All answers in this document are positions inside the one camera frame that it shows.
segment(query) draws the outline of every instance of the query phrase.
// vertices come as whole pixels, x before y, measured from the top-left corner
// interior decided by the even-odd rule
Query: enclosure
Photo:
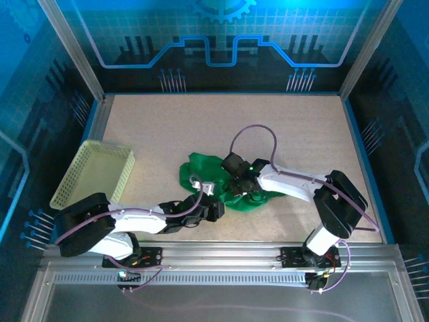
[[[0,0],[0,320],[428,319],[428,13],[423,0]],[[275,132],[277,165],[340,170],[368,201],[380,232],[360,220],[350,263],[339,246],[330,283],[349,274],[334,290],[311,294],[311,269],[276,260],[320,223],[292,196],[136,229],[164,270],[133,294],[101,254],[60,256],[51,199],[85,140],[132,150],[126,178],[105,165],[85,177],[149,208],[189,196],[192,154],[223,159],[252,124]],[[234,146],[246,160],[272,150],[263,129]]]

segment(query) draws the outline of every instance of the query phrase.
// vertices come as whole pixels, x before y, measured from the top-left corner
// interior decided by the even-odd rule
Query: plastic basket
[[[118,203],[134,163],[128,147],[84,141],[50,201],[51,208],[64,209],[93,193],[105,193]]]

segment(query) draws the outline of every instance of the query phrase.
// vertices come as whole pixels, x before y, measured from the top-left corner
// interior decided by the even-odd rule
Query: beige tabletop
[[[193,152],[224,158],[234,135],[259,123],[278,137],[275,163],[311,173],[343,171],[369,200],[343,106],[335,96],[291,95],[117,95],[103,141],[130,146],[135,165],[121,197],[126,205],[151,207],[182,200],[179,167]],[[269,159],[273,140],[250,129],[235,152],[252,162]],[[373,217],[372,208],[368,214]],[[279,197],[240,213],[227,209],[216,223],[202,222],[169,235],[138,233],[140,239],[302,242],[320,223],[316,208]],[[360,226],[370,227],[362,219]],[[355,231],[353,242],[380,242],[378,233]]]

